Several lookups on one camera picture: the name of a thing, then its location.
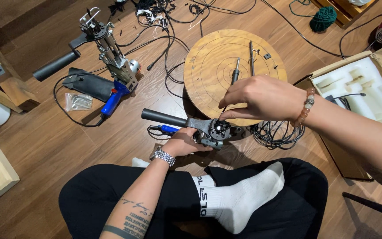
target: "wooden crate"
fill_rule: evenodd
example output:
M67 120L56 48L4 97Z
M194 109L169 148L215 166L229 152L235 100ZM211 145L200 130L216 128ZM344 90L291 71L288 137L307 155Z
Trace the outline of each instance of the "wooden crate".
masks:
M335 23L343 29L347 29L359 17L361 17L369 8L371 8L378 0L371 0L363 6L356 6L348 2L348 0L313 0L318 8L332 6L337 12L337 20Z

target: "cardboard box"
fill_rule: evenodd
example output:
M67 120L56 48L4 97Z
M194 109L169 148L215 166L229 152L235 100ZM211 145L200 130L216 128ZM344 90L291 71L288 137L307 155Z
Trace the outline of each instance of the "cardboard box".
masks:
M369 57L372 60L372 62L375 64L375 66L377 67L382 77L382 49L380 49L379 51L375 53L372 53L371 51L362 52L352 57L348 57L345 60L341 60L339 62L336 62L324 68L321 68L317 71L314 71L307 78L297 83L296 86L301 89L307 89L309 87L316 88L316 86L312 82L312 79L315 79L316 77L322 76L335 69L338 69L349 63L358 61L365 57ZM331 154L335 164L337 165L337 168L339 169L341 175L344 178L361 180L361 181L373 180L372 177L357 163L357 161L354 159L354 157L351 154L343 150L337 144L326 139L325 137L321 137L321 138L324 144L326 145L326 148L328 149L329 153Z

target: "metal watch strap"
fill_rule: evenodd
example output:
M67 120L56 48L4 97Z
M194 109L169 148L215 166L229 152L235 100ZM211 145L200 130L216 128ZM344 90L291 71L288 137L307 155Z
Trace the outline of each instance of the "metal watch strap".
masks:
M151 156L150 160L153 160L154 158L159 158L161 160L166 161L170 166L173 166L175 163L175 158L170 156L168 153L162 150L162 147L158 146L156 151Z

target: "plywood disc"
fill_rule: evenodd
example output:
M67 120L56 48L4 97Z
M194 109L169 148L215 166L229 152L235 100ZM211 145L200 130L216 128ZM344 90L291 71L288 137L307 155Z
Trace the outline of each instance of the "plywood disc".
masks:
M262 38L242 30L220 30L201 38L190 50L185 60L185 89L194 106L209 118L218 118L222 109L219 101L231 85L232 71L240 57L238 80L250 77L250 48L259 49L259 55L254 53L255 74L267 74L273 78L287 81L284 64L275 50ZM269 53L271 58L263 56ZM232 108L246 107L247 104L228 106ZM229 119L228 122L237 126L253 125L260 121L250 119Z

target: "white thread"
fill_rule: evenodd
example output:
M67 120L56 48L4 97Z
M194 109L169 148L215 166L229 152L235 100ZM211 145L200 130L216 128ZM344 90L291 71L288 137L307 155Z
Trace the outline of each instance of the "white thread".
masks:
M198 23L194 24L193 26L191 26L191 25L193 24L193 23L191 23L191 24L190 24L190 27L193 28L194 26L196 26L196 25L199 24L200 22L201 22L201 20L199 20Z

